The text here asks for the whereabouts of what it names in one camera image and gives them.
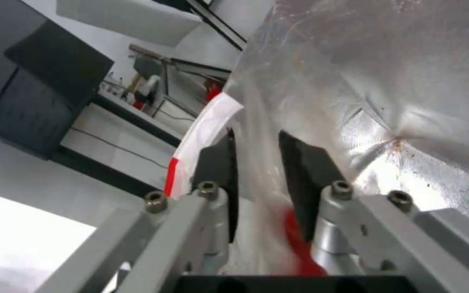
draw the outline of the white surface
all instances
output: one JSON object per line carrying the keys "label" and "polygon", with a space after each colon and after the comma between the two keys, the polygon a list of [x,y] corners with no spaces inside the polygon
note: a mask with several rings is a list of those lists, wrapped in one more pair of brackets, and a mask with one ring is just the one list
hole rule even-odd
{"label": "white surface", "polygon": [[[73,126],[112,144],[150,158],[163,166],[169,164],[175,151],[173,146],[95,104],[90,104],[84,108]],[[143,158],[72,129],[61,141],[61,145],[158,189],[164,189],[166,169]]]}
{"label": "white surface", "polygon": [[231,70],[239,56],[240,51],[208,24],[201,23],[175,47],[172,57]]}
{"label": "white surface", "polygon": [[0,292],[35,291],[94,230],[0,197]]}
{"label": "white surface", "polygon": [[211,10],[245,39],[262,24],[274,0],[215,0]]}
{"label": "white surface", "polygon": [[136,196],[1,141],[0,197],[95,227],[116,208],[143,208]]}
{"label": "white surface", "polygon": [[151,0],[57,0],[57,13],[170,47],[202,22],[192,13]]}

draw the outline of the red plastic piece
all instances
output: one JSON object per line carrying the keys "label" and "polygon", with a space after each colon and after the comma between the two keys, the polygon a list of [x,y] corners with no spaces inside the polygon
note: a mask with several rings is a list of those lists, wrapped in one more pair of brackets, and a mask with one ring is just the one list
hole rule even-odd
{"label": "red plastic piece", "polygon": [[283,226],[287,241],[298,257],[296,274],[300,276],[326,276],[327,272],[311,258],[311,244],[303,240],[293,208],[290,208],[285,214]]}

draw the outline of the white wall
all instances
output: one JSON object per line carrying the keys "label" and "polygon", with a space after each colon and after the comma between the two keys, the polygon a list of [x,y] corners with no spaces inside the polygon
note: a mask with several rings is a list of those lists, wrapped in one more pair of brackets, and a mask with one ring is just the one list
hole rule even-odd
{"label": "white wall", "polygon": [[[90,104],[81,112],[73,127],[150,158],[163,166],[169,164],[175,152],[173,146],[94,104]],[[75,130],[69,130],[61,145],[158,189],[164,189],[166,169],[143,158]]]}
{"label": "white wall", "polygon": [[215,0],[211,10],[240,35],[249,39],[273,5],[274,0]]}
{"label": "white wall", "polygon": [[136,196],[1,141],[0,197],[91,226],[116,208],[143,208]]}

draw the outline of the red stripe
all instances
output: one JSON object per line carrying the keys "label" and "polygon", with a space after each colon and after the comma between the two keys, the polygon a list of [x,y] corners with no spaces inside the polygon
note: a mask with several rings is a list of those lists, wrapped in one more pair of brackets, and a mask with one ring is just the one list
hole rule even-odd
{"label": "red stripe", "polygon": [[311,257],[311,244],[303,241],[300,234],[300,226],[294,216],[294,209],[290,208],[283,221],[285,236],[289,245],[298,257],[296,275],[299,276],[326,276],[327,272],[320,267]]}
{"label": "red stripe", "polygon": [[166,196],[171,196],[171,191],[173,189],[173,182],[175,181],[175,171],[177,170],[178,159],[173,157],[169,161],[168,173],[166,176],[166,185],[164,186],[164,193]]}

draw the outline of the white machine part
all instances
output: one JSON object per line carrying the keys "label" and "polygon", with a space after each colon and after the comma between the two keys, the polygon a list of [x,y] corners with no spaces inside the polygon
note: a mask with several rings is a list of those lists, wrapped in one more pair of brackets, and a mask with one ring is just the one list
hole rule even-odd
{"label": "white machine part", "polygon": [[[227,262],[229,248],[228,196],[215,182],[202,182],[177,202],[159,191],[145,201],[146,211],[112,215],[38,292],[101,292],[124,262],[132,270],[119,272],[118,293],[210,291],[212,286],[223,292],[226,282],[218,280],[253,291],[284,280],[306,282],[214,276]],[[469,292],[469,219],[450,209],[419,212],[401,191],[362,197],[344,181],[325,187],[311,254],[331,275],[318,278],[313,291],[334,286],[331,278],[338,280],[337,275],[360,282],[367,277],[359,275],[366,275],[382,281],[385,292],[391,292],[392,280],[402,292]]]}
{"label": "white machine part", "polygon": [[170,47],[202,22],[197,15],[151,0],[58,0],[57,14]]}

